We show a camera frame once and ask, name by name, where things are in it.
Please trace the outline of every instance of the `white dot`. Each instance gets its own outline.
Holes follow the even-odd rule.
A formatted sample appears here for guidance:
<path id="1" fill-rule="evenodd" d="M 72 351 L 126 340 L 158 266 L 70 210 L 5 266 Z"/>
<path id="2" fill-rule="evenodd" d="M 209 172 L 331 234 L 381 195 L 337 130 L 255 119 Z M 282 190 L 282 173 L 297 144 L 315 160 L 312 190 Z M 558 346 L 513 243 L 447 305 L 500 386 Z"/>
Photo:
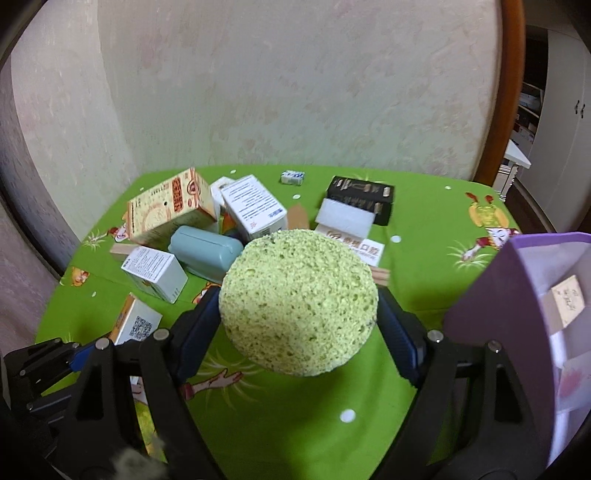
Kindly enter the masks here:
<path id="1" fill-rule="evenodd" d="M 354 421 L 355 417 L 355 410 L 351 410 L 350 408 L 347 408 L 347 410 L 343 410 L 339 416 L 340 421 L 342 421 L 343 423 L 351 423 L 352 421 Z"/>

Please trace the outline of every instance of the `sponge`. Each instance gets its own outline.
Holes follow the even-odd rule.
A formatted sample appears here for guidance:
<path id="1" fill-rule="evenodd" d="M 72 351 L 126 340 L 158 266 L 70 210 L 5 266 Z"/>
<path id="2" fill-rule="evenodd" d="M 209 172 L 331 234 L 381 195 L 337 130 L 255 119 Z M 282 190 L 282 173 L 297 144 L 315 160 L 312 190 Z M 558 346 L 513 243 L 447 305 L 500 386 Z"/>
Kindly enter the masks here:
<path id="1" fill-rule="evenodd" d="M 246 246 L 223 280 L 219 308 L 245 357 L 275 372 L 319 375 L 367 341 L 378 290 L 369 267 L 341 242 L 280 231 Z"/>

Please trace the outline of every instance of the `screw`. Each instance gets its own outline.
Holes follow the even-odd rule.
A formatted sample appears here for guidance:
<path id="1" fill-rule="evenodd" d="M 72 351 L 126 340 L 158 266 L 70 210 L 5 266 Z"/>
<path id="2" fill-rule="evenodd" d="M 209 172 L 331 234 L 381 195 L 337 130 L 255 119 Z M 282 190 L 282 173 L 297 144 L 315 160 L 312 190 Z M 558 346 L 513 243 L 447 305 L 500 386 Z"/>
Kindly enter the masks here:
<path id="1" fill-rule="evenodd" d="M 95 342 L 95 347 L 98 348 L 98 350 L 104 350 L 108 346 L 109 346 L 109 339 L 108 338 L 99 338 Z"/>
<path id="2" fill-rule="evenodd" d="M 495 352 L 495 353 L 499 353 L 502 350 L 502 348 L 503 348 L 503 346 L 501 345 L 501 343 L 498 342 L 497 340 L 491 340 L 486 345 L 487 345 L 487 347 L 488 347 L 489 350 L 491 350 L 492 352 Z"/>
<path id="3" fill-rule="evenodd" d="M 159 328 L 154 332 L 154 340 L 162 342 L 163 340 L 166 340 L 169 335 L 170 332 L 166 328 Z"/>
<path id="4" fill-rule="evenodd" d="M 444 336 L 439 330 L 429 330 L 427 332 L 427 338 L 432 342 L 439 343 L 444 339 Z"/>

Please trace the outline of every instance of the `cartoon character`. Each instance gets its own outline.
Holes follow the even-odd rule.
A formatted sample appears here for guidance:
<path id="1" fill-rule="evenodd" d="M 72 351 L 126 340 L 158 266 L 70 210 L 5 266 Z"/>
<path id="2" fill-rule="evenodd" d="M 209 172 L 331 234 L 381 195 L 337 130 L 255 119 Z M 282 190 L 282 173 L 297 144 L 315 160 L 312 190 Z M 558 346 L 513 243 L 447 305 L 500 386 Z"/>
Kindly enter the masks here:
<path id="1" fill-rule="evenodd" d="M 127 222 L 124 222 L 120 227 L 114 226 L 109 228 L 107 233 L 112 236 L 117 243 L 127 240 L 129 238 L 127 235 Z"/>
<path id="2" fill-rule="evenodd" d="M 199 292 L 199 294 L 193 299 L 192 303 L 194 303 L 195 305 L 197 303 L 199 303 L 201 301 L 201 299 L 203 298 L 203 296 L 207 293 L 207 291 L 209 290 L 209 287 L 221 287 L 221 285 L 219 283 L 214 283 L 212 281 L 208 281 L 205 286 L 203 287 L 203 290 Z"/>
<path id="3" fill-rule="evenodd" d="M 81 287 L 90 274 L 78 267 L 72 267 L 72 286 Z"/>
<path id="4" fill-rule="evenodd" d="M 88 237 L 82 242 L 82 245 L 86 247 L 90 247 L 93 250 L 96 250 L 102 242 L 105 241 L 105 237 L 107 235 L 112 236 L 115 241 L 122 242 L 123 240 L 127 240 L 129 235 L 127 234 L 127 212 L 123 214 L 121 217 L 123 220 L 123 225 L 121 226 L 113 226 L 109 228 L 105 233 L 100 233 L 97 231 L 96 233 L 90 232 Z"/>
<path id="5" fill-rule="evenodd" d="M 468 208 L 468 214 L 470 214 L 472 222 L 476 226 L 484 227 L 488 235 L 477 238 L 474 246 L 462 254 L 461 260 L 463 262 L 470 261 L 484 247 L 500 250 L 509 238 L 520 233 L 515 228 L 509 228 L 507 215 L 502 209 L 492 204 L 493 198 L 491 195 L 485 197 L 488 205 L 480 205 L 478 197 L 473 193 L 466 192 L 466 196 L 472 199 L 472 204 Z"/>
<path id="6" fill-rule="evenodd" d="M 178 389 L 179 393 L 185 400 L 192 400 L 193 397 L 204 390 L 215 389 L 215 388 L 226 388 L 230 385 L 238 383 L 244 377 L 243 372 L 234 372 L 228 375 L 228 369 L 224 368 L 222 371 L 217 373 L 211 378 L 202 382 L 191 384 L 189 382 L 181 385 Z M 136 384 L 131 385 L 131 391 L 134 394 L 134 398 L 142 402 L 144 405 L 148 405 L 148 399 L 145 395 L 144 383 L 142 378 L 138 379 Z"/>
<path id="7" fill-rule="evenodd" d="M 227 374 L 228 369 L 225 368 L 217 375 L 214 375 L 203 382 L 198 382 L 195 384 L 187 382 L 181 385 L 178 391 L 180 395 L 187 401 L 191 400 L 196 393 L 204 390 L 218 388 L 224 391 L 224 389 L 230 385 L 237 385 L 242 377 L 244 377 L 242 372 L 234 372 L 233 374 L 226 376 Z M 138 415 L 138 421 L 142 429 L 142 436 L 144 437 L 146 451 L 151 457 L 164 460 L 162 454 L 162 444 L 156 436 L 154 422 L 150 415 L 150 411 L 147 409 L 148 399 L 145 393 L 144 382 L 141 377 L 138 378 L 138 382 L 136 384 L 131 384 L 131 391 L 133 393 L 134 399 L 139 405 L 136 407 L 136 411 Z"/>

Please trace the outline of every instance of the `blue gripper pad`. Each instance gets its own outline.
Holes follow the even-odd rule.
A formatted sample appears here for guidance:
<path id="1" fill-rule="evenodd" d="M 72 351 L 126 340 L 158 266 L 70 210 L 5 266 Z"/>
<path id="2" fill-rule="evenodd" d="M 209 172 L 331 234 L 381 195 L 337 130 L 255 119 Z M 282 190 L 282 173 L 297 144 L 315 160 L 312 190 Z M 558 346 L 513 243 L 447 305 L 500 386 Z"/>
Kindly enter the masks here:
<path id="1" fill-rule="evenodd" d="M 378 327 L 400 373 L 413 386 L 423 381 L 427 354 L 426 330 L 416 315 L 405 312 L 390 291 L 378 289 Z"/>
<path id="2" fill-rule="evenodd" d="M 173 339 L 167 365 L 179 384 L 197 373 L 217 332 L 220 325 L 219 293 L 219 287 L 209 287 L 197 306 L 182 313 L 170 329 Z"/>

